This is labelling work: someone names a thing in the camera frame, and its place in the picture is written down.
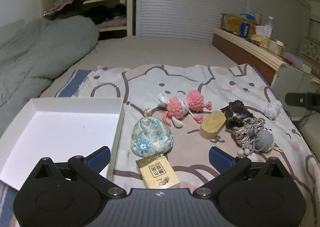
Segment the dark crochet flower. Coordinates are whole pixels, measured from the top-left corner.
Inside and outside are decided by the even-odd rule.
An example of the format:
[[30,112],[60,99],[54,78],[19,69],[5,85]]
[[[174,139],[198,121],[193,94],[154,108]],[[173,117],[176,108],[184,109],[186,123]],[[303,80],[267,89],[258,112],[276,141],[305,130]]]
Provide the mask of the dark crochet flower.
[[220,109],[226,117],[226,129],[232,130],[233,127],[242,127],[242,121],[246,118],[254,118],[253,114],[247,110],[240,100],[230,102],[228,106]]

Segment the blue pepsi can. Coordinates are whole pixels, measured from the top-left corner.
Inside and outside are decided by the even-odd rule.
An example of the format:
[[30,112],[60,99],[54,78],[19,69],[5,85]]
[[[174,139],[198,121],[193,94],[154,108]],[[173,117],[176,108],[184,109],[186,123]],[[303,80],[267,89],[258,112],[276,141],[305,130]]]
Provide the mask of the blue pepsi can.
[[247,22],[242,22],[240,25],[239,37],[248,38],[250,31],[250,24]]

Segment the cartoon cat patterned cloth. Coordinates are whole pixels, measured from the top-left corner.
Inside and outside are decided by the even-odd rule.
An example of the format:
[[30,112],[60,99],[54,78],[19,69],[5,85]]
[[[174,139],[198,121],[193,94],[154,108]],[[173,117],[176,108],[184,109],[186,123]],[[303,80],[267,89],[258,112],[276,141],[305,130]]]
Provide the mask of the cartoon cat patterned cloth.
[[[69,81],[58,89],[58,97],[121,97],[124,102],[122,127],[114,181],[126,190],[143,187],[143,180],[136,168],[140,153],[150,147],[145,134],[134,130],[143,117],[144,110],[151,109],[156,122],[168,119],[165,105],[158,96],[186,99],[192,90],[199,93],[201,114],[208,116],[220,111],[230,102],[240,100],[256,118],[263,118],[268,104],[276,97],[258,73],[247,64],[232,68],[195,65],[180,68],[168,65],[143,65],[138,68],[104,68],[95,71],[76,70]],[[266,119],[265,128],[272,133],[275,146],[267,153],[249,155],[253,161],[265,161],[278,157],[290,172],[303,193],[307,210],[305,226],[319,224],[319,168],[301,133],[281,110],[274,119]],[[182,187],[191,190],[217,176],[218,171],[209,163],[208,152],[212,146],[235,156],[240,152],[231,133],[225,128],[211,140],[204,139],[194,114],[183,118],[183,127],[170,126],[174,143],[168,153],[168,161],[180,178]]]

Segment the pink crochet doll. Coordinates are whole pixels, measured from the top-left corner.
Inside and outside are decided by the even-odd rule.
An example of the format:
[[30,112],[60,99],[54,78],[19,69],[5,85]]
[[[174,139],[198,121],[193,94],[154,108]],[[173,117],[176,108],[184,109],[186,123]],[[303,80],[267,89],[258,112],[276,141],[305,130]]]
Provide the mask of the pink crochet doll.
[[187,115],[198,123],[203,122],[204,109],[212,110],[212,103],[204,102],[204,96],[198,90],[190,91],[185,98],[172,97],[168,98],[165,92],[159,94],[158,100],[164,105],[166,111],[162,115],[162,120],[167,126],[174,124],[176,128],[183,127],[183,118]]

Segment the clear plastic bottle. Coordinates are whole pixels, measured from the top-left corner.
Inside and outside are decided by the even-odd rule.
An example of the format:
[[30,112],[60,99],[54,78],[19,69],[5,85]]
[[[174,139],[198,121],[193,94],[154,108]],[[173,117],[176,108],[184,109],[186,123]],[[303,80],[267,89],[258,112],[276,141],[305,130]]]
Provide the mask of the clear plastic bottle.
[[266,22],[265,26],[269,27],[270,29],[273,28],[273,17],[272,16],[268,17],[268,21]]

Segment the brown cardboard box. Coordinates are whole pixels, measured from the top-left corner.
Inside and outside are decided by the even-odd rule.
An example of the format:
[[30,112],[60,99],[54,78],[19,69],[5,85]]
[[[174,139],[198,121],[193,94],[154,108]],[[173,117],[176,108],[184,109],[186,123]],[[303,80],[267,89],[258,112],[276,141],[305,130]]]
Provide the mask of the brown cardboard box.
[[257,25],[256,21],[252,21],[232,13],[221,13],[220,29],[225,30],[229,33],[236,33],[237,35],[239,35],[240,26],[243,22],[249,24],[249,37],[256,34],[256,30],[255,30],[255,26]]

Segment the white jar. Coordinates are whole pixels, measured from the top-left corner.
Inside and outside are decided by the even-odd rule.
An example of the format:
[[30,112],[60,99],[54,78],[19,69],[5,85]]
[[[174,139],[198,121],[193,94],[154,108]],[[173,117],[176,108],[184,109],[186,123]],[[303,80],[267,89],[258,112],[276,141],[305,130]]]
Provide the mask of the white jar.
[[284,52],[285,52],[285,46],[286,44],[276,40],[276,45],[274,47],[274,53],[278,56],[283,56]]

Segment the white cardboard box tray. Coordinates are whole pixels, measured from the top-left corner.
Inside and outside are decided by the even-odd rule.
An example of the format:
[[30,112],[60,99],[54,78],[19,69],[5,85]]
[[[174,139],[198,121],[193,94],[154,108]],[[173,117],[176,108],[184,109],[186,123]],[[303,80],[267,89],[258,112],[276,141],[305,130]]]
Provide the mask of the white cardboard box tray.
[[124,110],[122,98],[33,98],[1,137],[1,181],[19,190],[42,157],[56,163],[108,146],[113,179]]

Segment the cream wall shelf unit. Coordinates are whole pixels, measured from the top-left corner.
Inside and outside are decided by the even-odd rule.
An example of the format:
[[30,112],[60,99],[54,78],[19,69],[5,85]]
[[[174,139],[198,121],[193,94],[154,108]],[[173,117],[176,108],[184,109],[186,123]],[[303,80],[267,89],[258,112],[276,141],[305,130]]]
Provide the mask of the cream wall shelf unit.
[[102,40],[135,33],[135,0],[41,0],[41,10],[48,20],[90,18]]

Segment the grey-green duvet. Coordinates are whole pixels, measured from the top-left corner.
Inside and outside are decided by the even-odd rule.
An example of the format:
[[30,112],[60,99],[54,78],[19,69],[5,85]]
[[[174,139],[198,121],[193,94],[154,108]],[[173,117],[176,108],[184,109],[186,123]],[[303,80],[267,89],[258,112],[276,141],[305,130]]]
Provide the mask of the grey-green duvet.
[[32,98],[39,97],[96,46],[90,18],[34,19],[1,44],[1,132]]

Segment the yellow card box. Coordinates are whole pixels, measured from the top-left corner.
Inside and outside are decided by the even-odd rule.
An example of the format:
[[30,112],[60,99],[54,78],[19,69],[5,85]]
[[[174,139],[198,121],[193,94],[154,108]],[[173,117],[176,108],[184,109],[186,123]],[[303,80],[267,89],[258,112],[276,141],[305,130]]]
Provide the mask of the yellow card box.
[[170,189],[180,186],[180,179],[163,153],[139,159],[136,166],[147,189]]

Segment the white speckled crochet toy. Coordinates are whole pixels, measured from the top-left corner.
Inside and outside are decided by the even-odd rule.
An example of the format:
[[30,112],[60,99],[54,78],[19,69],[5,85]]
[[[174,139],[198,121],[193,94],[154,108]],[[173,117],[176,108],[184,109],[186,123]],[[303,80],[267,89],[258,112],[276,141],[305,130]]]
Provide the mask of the white speckled crochet toy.
[[264,109],[264,115],[268,119],[274,120],[279,115],[282,106],[282,103],[278,100],[270,102]]

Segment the oval wooden block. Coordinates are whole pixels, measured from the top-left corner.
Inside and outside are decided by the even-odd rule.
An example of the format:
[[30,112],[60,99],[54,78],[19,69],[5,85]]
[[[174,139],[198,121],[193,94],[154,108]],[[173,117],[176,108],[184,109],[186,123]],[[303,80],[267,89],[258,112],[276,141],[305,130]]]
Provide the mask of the oval wooden block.
[[226,117],[221,111],[210,113],[200,125],[200,136],[204,139],[214,139],[226,123]]

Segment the floral blue fabric pouch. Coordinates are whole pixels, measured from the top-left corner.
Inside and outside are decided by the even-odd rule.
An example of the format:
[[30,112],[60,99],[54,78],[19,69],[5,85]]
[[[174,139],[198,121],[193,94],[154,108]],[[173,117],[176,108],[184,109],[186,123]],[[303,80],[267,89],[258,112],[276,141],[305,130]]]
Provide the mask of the floral blue fabric pouch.
[[160,119],[153,117],[151,109],[144,110],[144,115],[133,127],[131,151],[139,157],[149,157],[157,153],[166,153],[172,149],[174,135]]

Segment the tissue pack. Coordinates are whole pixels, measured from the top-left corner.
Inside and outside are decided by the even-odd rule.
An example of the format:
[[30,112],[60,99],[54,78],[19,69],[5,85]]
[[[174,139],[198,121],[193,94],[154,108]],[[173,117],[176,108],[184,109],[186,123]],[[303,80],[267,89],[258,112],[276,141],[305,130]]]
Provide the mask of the tissue pack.
[[255,33],[257,35],[266,36],[268,38],[271,37],[272,34],[272,26],[270,25],[256,25]]

